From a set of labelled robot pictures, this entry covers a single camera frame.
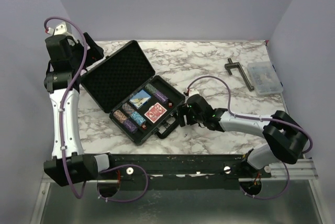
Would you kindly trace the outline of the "black foam-lined poker case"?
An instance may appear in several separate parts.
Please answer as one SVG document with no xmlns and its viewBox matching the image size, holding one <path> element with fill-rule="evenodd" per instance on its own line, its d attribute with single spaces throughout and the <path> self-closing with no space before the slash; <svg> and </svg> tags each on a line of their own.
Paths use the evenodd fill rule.
<svg viewBox="0 0 335 224">
<path fill-rule="evenodd" d="M 145 89 L 148 83 L 167 96 L 173 107 L 168 106 L 169 102 L 161 103 L 153 94 L 150 94 Z M 151 135 L 165 139 L 178 127 L 177 108 L 185 102 L 185 97 L 161 76 L 156 75 L 154 68 L 135 40 L 127 42 L 125 46 L 86 72 L 82 76 L 81 84 L 97 105 L 109 115 L 111 121 L 136 145 L 143 144 Z M 141 108 L 136 109 L 129 99 L 142 89 L 151 95 L 151 99 Z M 123 111 L 124 103 L 128 103 L 144 117 L 146 130 Z M 152 123 L 144 113 L 155 103 L 160 103 L 167 112 L 156 123 Z M 135 133 L 130 133 L 114 117 L 113 113 L 116 110 L 121 110 L 137 126 L 138 130 Z"/>
</svg>

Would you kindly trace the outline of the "light blue poker chip stack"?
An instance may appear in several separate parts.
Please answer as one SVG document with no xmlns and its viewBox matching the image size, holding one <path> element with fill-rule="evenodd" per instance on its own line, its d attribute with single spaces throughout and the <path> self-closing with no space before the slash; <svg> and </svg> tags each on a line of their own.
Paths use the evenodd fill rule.
<svg viewBox="0 0 335 224">
<path fill-rule="evenodd" d="M 137 111 L 134 111 L 131 113 L 130 117 L 135 121 L 140 127 L 142 127 L 145 123 L 146 120 L 144 119 L 143 116 L 141 116 Z"/>
</svg>

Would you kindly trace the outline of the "purple grey poker chip stack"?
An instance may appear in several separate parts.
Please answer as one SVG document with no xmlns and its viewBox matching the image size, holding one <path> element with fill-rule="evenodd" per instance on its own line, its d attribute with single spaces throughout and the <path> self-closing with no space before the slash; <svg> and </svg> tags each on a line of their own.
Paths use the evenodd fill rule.
<svg viewBox="0 0 335 224">
<path fill-rule="evenodd" d="M 156 91 L 154 93 L 154 96 L 163 104 L 166 104 L 169 102 L 169 99 L 167 96 L 165 96 L 162 92 Z"/>
</svg>

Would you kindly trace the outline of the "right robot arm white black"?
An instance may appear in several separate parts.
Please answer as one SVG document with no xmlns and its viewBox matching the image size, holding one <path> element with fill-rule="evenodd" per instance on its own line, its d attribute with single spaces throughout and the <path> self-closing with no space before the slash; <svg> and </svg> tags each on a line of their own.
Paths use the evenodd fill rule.
<svg viewBox="0 0 335 224">
<path fill-rule="evenodd" d="M 241 173 L 248 178 L 272 163 L 295 164 L 308 140 L 302 128 L 284 111 L 266 117 L 238 116 L 226 108 L 213 109 L 198 94 L 179 106 L 177 115 L 181 127 L 198 124 L 211 131 L 241 132 L 265 139 L 266 144 L 251 149 L 241 160 Z"/>
</svg>

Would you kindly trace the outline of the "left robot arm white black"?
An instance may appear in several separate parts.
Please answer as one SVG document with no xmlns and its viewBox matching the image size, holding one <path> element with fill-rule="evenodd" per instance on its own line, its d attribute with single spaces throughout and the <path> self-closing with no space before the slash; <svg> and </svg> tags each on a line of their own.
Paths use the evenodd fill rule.
<svg viewBox="0 0 335 224">
<path fill-rule="evenodd" d="M 54 118 L 54 143 L 44 172 L 59 186 L 94 180 L 98 174 L 109 180 L 116 167 L 110 155 L 86 154 L 79 134 L 78 105 L 80 81 L 73 81 L 80 66 L 84 68 L 103 58 L 103 50 L 84 33 L 88 50 L 69 32 L 55 32 L 45 40 L 50 56 L 44 86 L 49 93 Z"/>
</svg>

